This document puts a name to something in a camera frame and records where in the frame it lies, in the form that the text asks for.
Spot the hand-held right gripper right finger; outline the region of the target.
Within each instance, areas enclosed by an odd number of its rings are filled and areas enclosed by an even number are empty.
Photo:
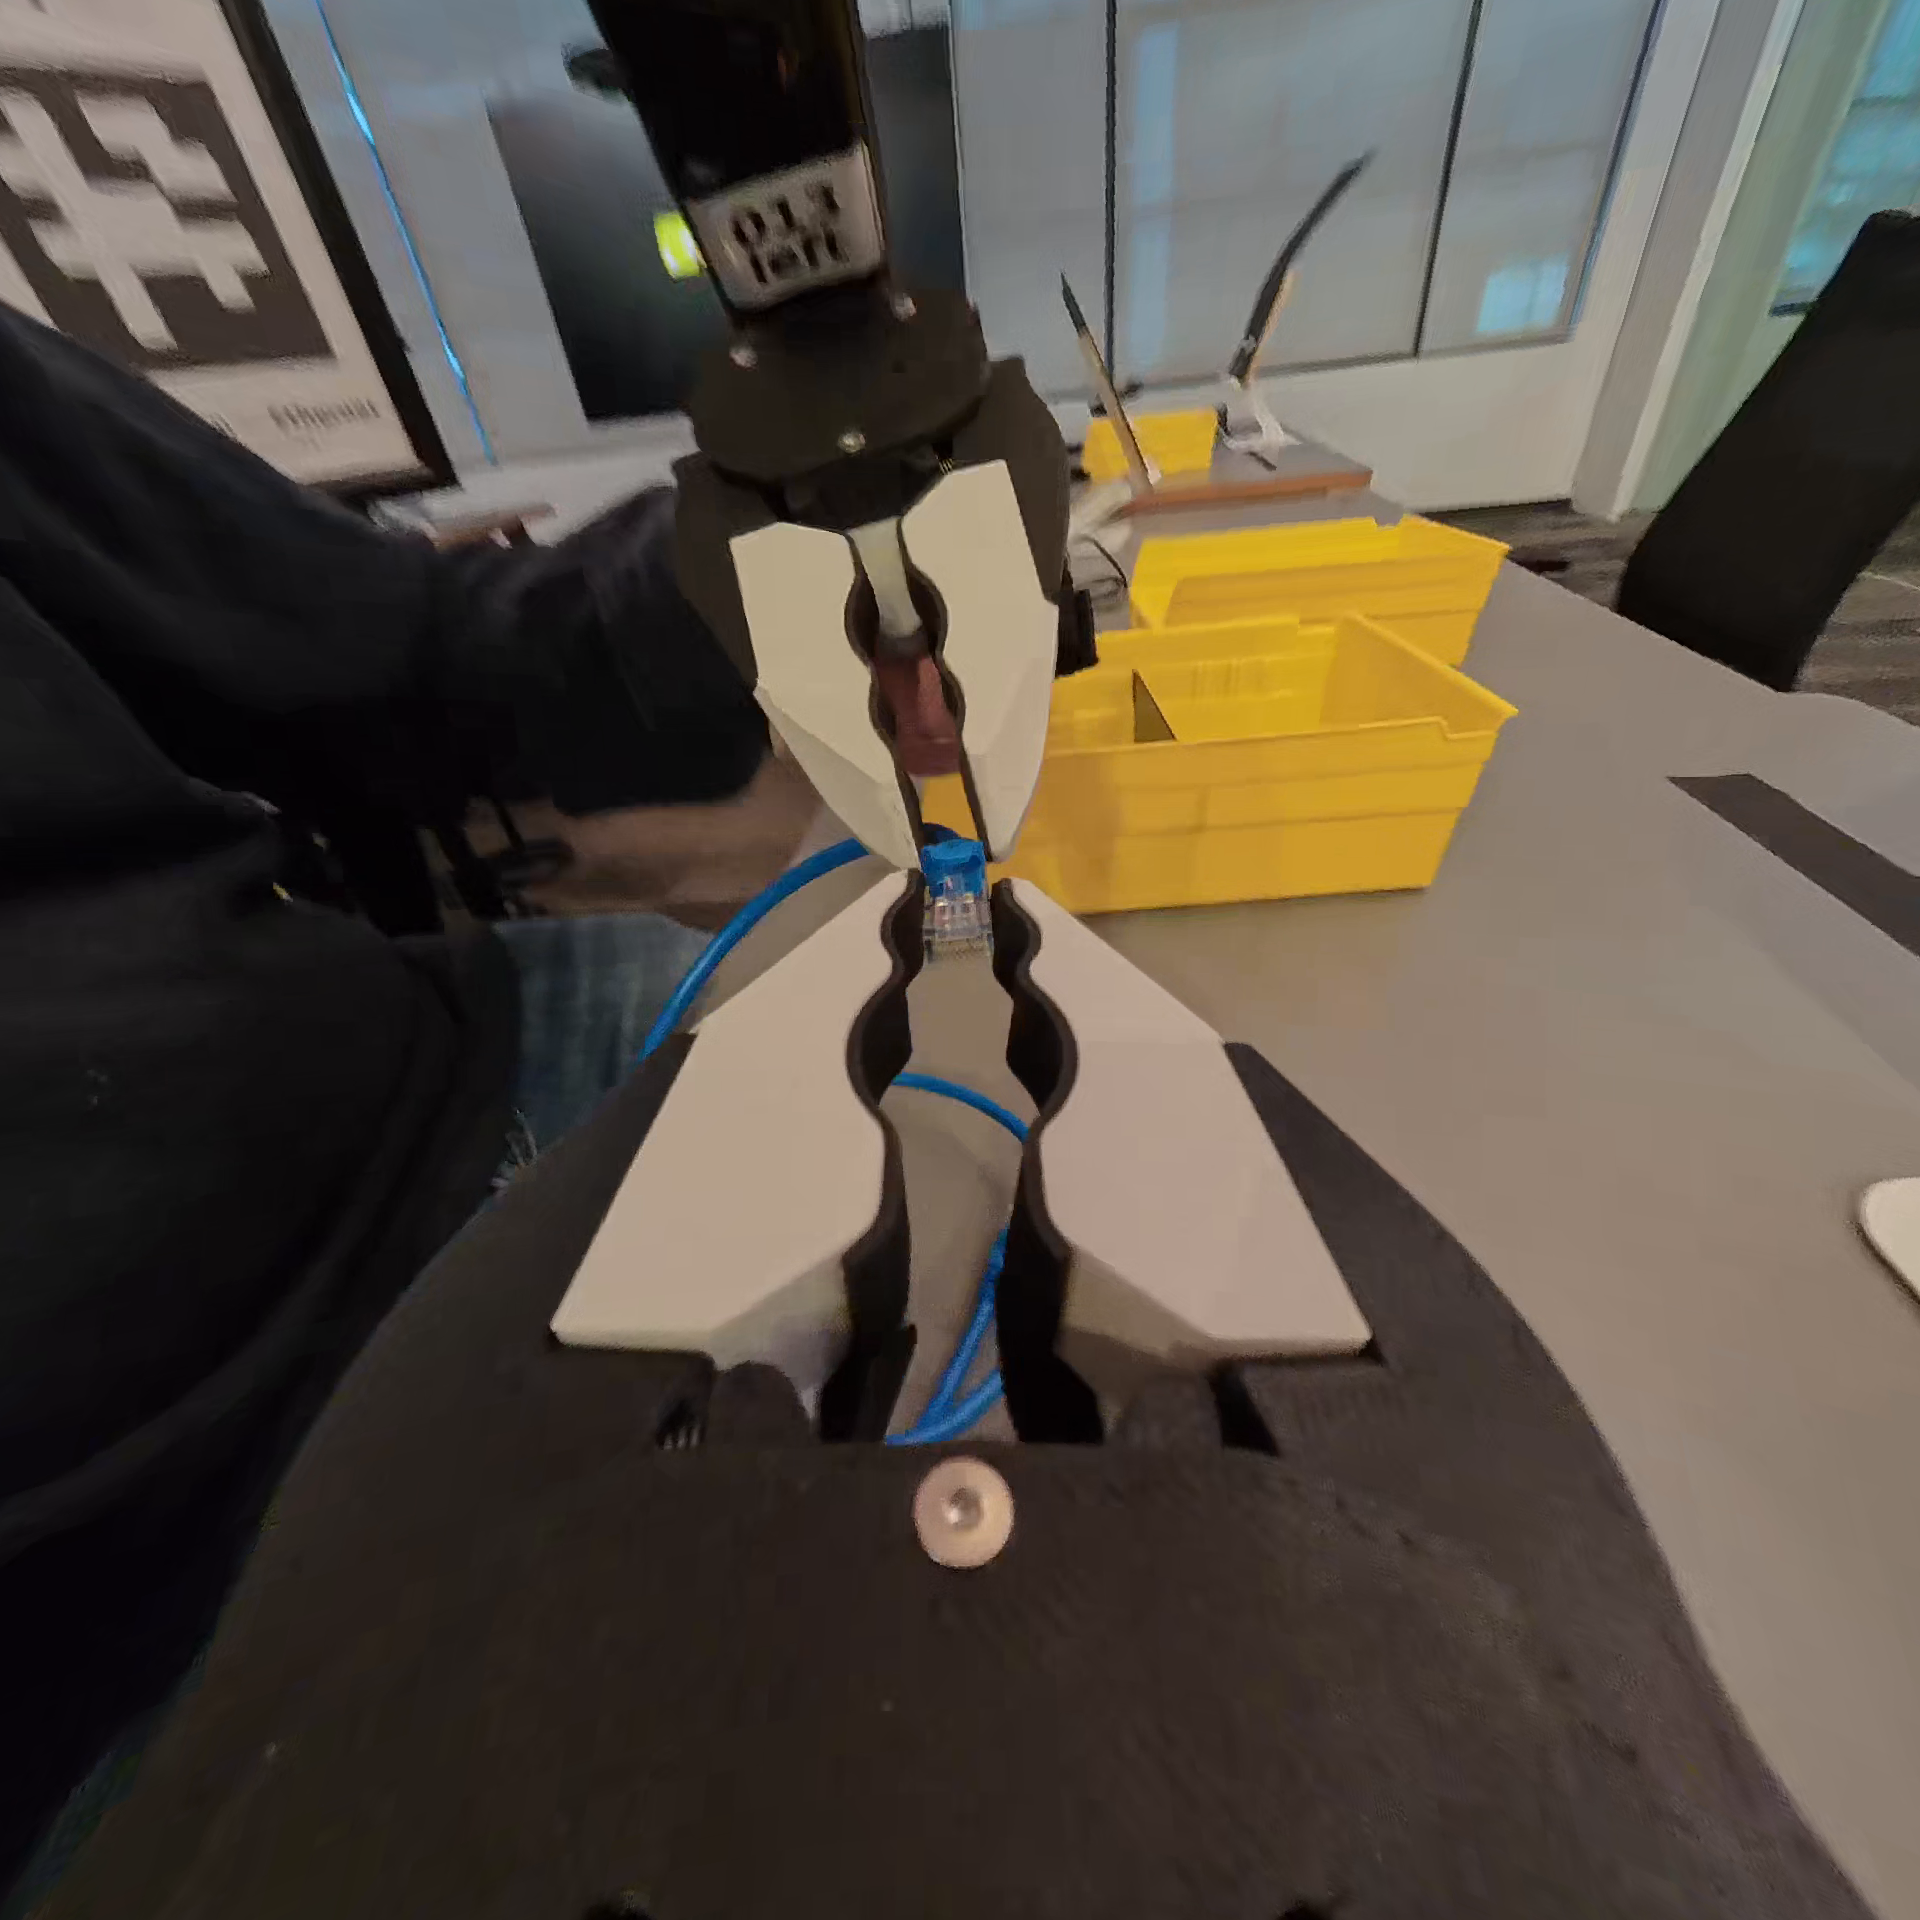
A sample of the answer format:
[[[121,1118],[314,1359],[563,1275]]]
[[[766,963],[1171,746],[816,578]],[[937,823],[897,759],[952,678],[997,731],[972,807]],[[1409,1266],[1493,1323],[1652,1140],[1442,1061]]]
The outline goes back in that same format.
[[[995,1310],[1017,1439],[1094,1445],[1164,1376],[1369,1352],[1242,1072],[1259,1058],[1030,880],[993,886],[993,971],[1034,1107]]]

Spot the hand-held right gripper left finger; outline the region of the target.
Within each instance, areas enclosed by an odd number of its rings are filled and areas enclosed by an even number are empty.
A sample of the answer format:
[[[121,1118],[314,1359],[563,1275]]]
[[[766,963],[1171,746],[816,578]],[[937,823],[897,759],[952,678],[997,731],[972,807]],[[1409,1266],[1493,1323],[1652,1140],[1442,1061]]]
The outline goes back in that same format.
[[[734,992],[662,1062],[658,1094],[561,1304],[572,1350],[768,1365],[830,1443],[886,1434],[916,1331],[898,1131],[922,876],[889,870]]]

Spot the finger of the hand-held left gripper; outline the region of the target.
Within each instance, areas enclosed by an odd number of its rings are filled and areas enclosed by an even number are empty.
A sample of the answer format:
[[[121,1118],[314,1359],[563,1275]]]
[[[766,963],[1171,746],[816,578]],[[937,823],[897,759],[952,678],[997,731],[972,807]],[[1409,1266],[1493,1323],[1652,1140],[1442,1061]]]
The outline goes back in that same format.
[[[845,534],[773,522],[730,542],[755,700],[830,814],[876,858],[922,866],[922,816],[850,631],[867,582]]]
[[[949,470],[900,517],[908,575],[941,616],[934,648],[955,701],[979,837],[1006,864],[1041,786],[1058,611],[1041,586],[1006,461]]]

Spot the yellow bin with black divider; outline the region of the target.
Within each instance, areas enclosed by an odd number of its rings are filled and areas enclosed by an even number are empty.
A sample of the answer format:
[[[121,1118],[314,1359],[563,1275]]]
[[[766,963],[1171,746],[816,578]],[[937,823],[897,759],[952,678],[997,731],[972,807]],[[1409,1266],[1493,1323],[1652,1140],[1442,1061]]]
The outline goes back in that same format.
[[[1106,631],[1056,678],[1017,852],[1078,919],[1419,891],[1516,706],[1361,616]]]

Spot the person's left forearm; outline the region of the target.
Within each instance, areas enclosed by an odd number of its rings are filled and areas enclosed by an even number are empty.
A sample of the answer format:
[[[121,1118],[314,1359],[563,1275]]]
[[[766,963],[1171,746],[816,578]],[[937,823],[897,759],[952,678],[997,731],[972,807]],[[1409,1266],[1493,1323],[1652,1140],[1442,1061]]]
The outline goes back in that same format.
[[[675,568],[675,498],[556,544],[436,549],[281,470],[12,306],[2,324],[4,842],[269,795],[272,722],[493,714],[572,814],[716,802],[771,754]]]

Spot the person's jeans leg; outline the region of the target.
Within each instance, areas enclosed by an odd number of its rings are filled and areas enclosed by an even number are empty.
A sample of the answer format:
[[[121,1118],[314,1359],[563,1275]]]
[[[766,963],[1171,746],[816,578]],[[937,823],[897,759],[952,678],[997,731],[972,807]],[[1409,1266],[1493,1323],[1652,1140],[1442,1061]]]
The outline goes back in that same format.
[[[513,1118],[491,1176],[500,1192],[629,1078],[714,938],[658,914],[516,919],[493,933],[518,973]]]

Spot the small yellow bin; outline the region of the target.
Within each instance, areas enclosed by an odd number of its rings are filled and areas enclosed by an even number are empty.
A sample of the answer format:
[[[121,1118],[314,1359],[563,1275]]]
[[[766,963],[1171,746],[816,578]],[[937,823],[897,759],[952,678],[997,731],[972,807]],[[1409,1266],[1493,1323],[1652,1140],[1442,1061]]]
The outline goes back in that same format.
[[[1217,408],[1196,406],[1169,414],[1129,415],[1142,467],[1162,483],[1210,474],[1217,456]],[[1134,476],[1115,421],[1092,415],[1078,448],[1078,467],[1090,483],[1124,483]]]

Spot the white stand with dark board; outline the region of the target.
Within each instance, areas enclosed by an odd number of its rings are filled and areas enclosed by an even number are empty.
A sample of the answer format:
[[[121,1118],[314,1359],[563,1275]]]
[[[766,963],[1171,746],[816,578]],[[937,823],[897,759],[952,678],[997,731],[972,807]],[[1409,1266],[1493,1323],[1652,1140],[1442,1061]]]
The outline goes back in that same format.
[[[1290,300],[1309,240],[1334,206],[1341,204],[1341,198],[1364,175],[1374,157],[1374,151],[1363,151],[1357,157],[1348,160],[1281,244],[1281,251],[1273,256],[1272,268],[1259,283],[1252,310],[1244,322],[1238,341],[1222,370],[1221,399],[1217,405],[1217,439],[1222,448],[1246,454],[1265,467],[1272,467],[1276,454],[1294,444],[1294,437],[1281,424],[1258,388],[1261,352],[1267,350]]]
[[[1090,388],[1092,388],[1092,398],[1097,399],[1097,411],[1099,411],[1102,421],[1106,422],[1106,428],[1112,429],[1112,437],[1114,437],[1115,448],[1121,453],[1121,464],[1123,464],[1128,486],[1131,490],[1134,496],[1146,496],[1162,479],[1162,474],[1146,456],[1146,450],[1139,440],[1134,422],[1128,415],[1124,405],[1121,399],[1121,390],[1114,384],[1114,372],[1112,372],[1112,368],[1109,368],[1109,364],[1106,364],[1106,358],[1105,358],[1105,355],[1097,346],[1097,338],[1092,334],[1088,316],[1085,316],[1083,306],[1078,304],[1078,296],[1073,290],[1073,283],[1067,280],[1065,272],[1060,274],[1060,296],[1062,296],[1062,310],[1065,310],[1067,322],[1073,327],[1075,346],[1076,346],[1076,350],[1078,350],[1078,355],[1085,364],[1085,370],[1088,370],[1088,382],[1090,382]]]

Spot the large black screen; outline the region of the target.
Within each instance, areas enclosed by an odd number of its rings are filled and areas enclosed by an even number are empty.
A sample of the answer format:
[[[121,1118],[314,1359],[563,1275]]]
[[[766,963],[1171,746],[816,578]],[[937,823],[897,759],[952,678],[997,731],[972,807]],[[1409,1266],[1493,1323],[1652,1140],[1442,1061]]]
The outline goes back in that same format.
[[[868,77],[893,262],[912,293],[962,293],[946,24],[873,35]],[[490,101],[486,119],[585,419],[675,414],[730,324],[637,114],[563,77]]]

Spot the wooden top table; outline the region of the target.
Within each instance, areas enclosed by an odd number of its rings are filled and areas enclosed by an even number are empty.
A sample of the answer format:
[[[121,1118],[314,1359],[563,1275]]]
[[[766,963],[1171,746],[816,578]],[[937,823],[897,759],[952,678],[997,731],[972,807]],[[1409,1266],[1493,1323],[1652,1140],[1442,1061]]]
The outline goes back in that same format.
[[[1073,517],[1112,522],[1169,511],[1252,508],[1309,496],[1350,494],[1374,484],[1374,470],[1316,440],[1290,439],[1252,448],[1217,440],[1208,467],[1162,476],[1146,492],[1118,478],[1085,479],[1073,492]]]

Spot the white document stand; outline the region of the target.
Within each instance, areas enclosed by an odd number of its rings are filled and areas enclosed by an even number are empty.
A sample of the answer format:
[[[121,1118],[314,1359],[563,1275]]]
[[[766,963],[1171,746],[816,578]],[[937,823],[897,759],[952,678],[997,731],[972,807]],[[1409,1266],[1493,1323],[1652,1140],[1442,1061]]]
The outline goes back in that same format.
[[[1920,1180],[1872,1181],[1858,1192],[1857,1226],[1885,1270],[1917,1301],[1920,1292]]]

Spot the framed black white poster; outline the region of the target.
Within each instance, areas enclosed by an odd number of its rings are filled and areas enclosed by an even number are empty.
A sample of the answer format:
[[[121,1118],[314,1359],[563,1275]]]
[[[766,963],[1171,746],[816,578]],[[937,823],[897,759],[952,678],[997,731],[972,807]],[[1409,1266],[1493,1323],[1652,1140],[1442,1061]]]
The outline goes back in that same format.
[[[261,5],[2,5],[2,296],[302,484],[450,478]]]

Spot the black office chair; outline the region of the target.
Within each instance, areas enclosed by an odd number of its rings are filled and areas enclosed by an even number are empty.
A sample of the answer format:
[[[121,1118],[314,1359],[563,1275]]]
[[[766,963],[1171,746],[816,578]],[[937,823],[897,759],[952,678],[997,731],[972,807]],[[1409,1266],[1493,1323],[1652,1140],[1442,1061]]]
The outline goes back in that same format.
[[[1790,691],[1916,498],[1917,218],[1878,211],[1652,514],[1616,612]]]

